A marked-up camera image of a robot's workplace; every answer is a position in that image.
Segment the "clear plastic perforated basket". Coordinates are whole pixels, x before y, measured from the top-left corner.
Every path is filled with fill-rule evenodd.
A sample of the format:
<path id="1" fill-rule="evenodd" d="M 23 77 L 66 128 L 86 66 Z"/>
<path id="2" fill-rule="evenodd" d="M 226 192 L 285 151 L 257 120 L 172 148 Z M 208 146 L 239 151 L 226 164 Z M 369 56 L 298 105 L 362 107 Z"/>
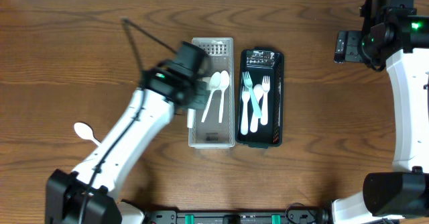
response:
<path id="1" fill-rule="evenodd" d="M 218 88 L 212 101 L 206 120 L 201 122 L 204 110 L 195 110 L 194 126 L 188 128 L 188 145 L 197 149 L 227 149 L 235 145 L 235 97 L 234 97 L 234 57 L 233 38 L 193 38 L 192 43 L 202 48 L 210 58 L 211 71 L 203 77 L 226 70 L 230 76 L 225 91 L 223 122 L 219 123 L 219 105 L 221 90 Z"/>

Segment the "white plastic fork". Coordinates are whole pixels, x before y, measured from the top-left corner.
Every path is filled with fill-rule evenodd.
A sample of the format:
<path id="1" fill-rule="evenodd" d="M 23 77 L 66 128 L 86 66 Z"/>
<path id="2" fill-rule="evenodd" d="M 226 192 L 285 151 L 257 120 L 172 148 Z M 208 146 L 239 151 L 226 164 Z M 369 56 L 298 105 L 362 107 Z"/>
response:
<path id="1" fill-rule="evenodd" d="M 253 82 L 251 80 L 251 76 L 249 72 L 242 72 L 243 75 L 243 83 L 247 87 L 247 90 L 249 91 L 251 103 L 253 107 L 253 113 L 257 118 L 261 118 L 262 112 L 259 106 L 259 103 L 257 102 L 254 90 L 253 90 Z"/>
<path id="2" fill-rule="evenodd" d="M 262 80 L 262 89 L 263 89 L 263 103 L 262 103 L 262 116 L 261 124 L 267 125 L 268 122 L 268 92 L 270 91 L 270 77 L 264 76 Z"/>
<path id="3" fill-rule="evenodd" d="M 248 124 L 248 102 L 250 100 L 250 93 L 248 91 L 248 88 L 244 86 L 242 88 L 241 92 L 241 99 L 243 102 L 243 108 L 242 108 L 242 114 L 241 114 L 241 126 L 240 126 L 240 132 L 242 135 L 247 135 L 249 131 L 249 124 Z"/>

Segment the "dark green plastic basket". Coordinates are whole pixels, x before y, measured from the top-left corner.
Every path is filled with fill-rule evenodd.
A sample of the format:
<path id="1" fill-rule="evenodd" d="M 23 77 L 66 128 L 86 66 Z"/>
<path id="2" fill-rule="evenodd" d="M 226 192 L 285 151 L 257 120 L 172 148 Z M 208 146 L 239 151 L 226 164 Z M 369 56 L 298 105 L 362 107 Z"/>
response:
<path id="1" fill-rule="evenodd" d="M 261 118 L 253 117 L 251 98 L 248 102 L 247 135 L 240 132 L 243 102 L 241 99 L 243 83 L 242 72 L 249 72 L 253 82 L 253 90 L 262 112 L 264 76 L 270 77 L 268 92 L 268 122 L 262 125 Z M 237 117 L 235 120 L 235 140 L 251 148 L 278 147 L 282 143 L 283 105 L 284 105 L 284 55 L 272 48 L 256 47 L 241 53 L 239 72 L 239 99 L 237 101 Z"/>

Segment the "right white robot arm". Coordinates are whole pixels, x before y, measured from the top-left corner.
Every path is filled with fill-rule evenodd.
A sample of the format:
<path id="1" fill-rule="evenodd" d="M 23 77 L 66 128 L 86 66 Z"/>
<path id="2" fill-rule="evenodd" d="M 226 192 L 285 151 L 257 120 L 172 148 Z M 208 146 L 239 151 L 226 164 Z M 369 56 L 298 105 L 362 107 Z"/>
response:
<path id="1" fill-rule="evenodd" d="M 341 42 L 374 70 L 386 69 L 393 90 L 392 172 L 366 175 L 361 192 L 331 204 L 333 223 L 376 223 L 428 216 L 428 18 L 394 14 L 367 19 L 359 41 Z"/>

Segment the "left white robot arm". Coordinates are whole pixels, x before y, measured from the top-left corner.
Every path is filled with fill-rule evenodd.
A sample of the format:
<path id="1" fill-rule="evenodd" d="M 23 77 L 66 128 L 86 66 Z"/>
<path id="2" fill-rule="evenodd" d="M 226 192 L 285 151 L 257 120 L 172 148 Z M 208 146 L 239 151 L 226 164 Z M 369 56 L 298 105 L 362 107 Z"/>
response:
<path id="1" fill-rule="evenodd" d="M 143 223 L 145 213 L 118 200 L 131 169 L 177 108 L 197 108 L 208 97 L 200 76 L 145 71 L 124 114 L 97 148 L 67 174 L 55 170 L 46 185 L 46 223 Z"/>

